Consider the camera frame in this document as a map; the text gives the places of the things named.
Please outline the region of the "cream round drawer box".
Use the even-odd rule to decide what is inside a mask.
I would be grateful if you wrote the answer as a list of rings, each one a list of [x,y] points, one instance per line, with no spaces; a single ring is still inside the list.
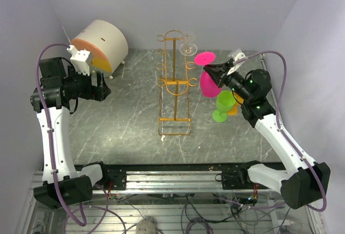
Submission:
[[[93,58],[92,70],[103,72],[111,78],[119,65],[125,63],[128,55],[128,43],[124,34],[113,24],[96,19],[72,39],[72,45],[78,50],[90,51]]]

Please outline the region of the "clear round wine glass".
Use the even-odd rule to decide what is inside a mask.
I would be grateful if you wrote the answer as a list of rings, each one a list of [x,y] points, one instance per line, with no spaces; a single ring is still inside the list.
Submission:
[[[184,31],[180,39],[185,43],[190,43],[196,39],[196,35],[191,31]]]

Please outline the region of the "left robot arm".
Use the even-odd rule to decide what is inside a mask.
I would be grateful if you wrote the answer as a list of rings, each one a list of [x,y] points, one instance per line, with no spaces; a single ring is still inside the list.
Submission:
[[[96,74],[97,85],[90,75],[76,71],[76,66],[64,67],[63,57],[43,59],[39,68],[42,73],[40,91],[35,89],[30,102],[40,124],[44,171],[42,186],[33,190],[35,199],[51,208],[61,208],[62,202],[72,205],[89,201],[93,187],[104,189],[110,176],[103,162],[93,162],[77,171],[71,158],[68,131],[70,101],[79,99],[104,101],[111,93],[103,74]]]

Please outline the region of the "green plastic goblet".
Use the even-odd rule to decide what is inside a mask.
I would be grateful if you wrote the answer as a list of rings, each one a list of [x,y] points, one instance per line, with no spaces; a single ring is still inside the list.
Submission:
[[[216,109],[212,112],[212,118],[216,122],[225,122],[227,112],[232,109],[236,101],[232,91],[221,91],[217,96]]]

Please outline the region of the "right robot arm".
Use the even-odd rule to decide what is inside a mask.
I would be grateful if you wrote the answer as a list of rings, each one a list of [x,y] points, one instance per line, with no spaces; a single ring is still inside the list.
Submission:
[[[284,170],[275,170],[258,161],[248,162],[237,176],[238,184],[245,189],[255,183],[272,189],[292,209],[322,200],[318,211],[324,211],[330,168],[308,155],[280,122],[277,108],[266,98],[272,88],[269,73],[256,69],[244,78],[230,71],[230,61],[206,65],[203,70],[217,86],[226,86],[243,99],[243,117],[266,139],[284,165]]]

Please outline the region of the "grey fuzzy ball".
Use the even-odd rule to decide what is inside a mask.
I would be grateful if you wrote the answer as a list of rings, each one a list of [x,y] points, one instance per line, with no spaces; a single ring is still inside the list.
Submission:
[[[157,234],[157,232],[157,221],[152,217],[144,218],[136,224],[136,234]]]

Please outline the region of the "magenta plastic goblet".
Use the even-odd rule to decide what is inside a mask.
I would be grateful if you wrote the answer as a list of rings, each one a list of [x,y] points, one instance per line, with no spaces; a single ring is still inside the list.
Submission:
[[[205,51],[199,53],[194,58],[194,63],[198,66],[210,65],[216,58],[213,52]],[[221,92],[221,89],[213,82],[209,74],[203,71],[200,77],[200,87],[202,94],[207,98],[215,98]]]

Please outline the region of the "clear flute wine glass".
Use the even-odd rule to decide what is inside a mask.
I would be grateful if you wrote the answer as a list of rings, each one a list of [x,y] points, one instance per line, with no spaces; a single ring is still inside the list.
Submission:
[[[194,56],[198,48],[197,45],[193,43],[183,43],[180,45],[179,51],[183,56]]]

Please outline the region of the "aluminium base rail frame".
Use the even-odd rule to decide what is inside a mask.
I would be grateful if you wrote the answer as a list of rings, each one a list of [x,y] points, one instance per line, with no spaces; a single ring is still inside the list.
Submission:
[[[242,163],[213,164],[102,164],[98,181],[116,194],[182,194],[251,190]]]

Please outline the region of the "orange plastic goblet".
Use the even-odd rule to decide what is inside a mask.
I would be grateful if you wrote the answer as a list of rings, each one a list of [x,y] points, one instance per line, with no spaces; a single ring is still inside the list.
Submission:
[[[229,116],[235,116],[238,114],[239,107],[243,103],[243,99],[236,93],[233,93],[234,98],[236,100],[236,103],[233,105],[233,107],[227,112],[227,115]]]

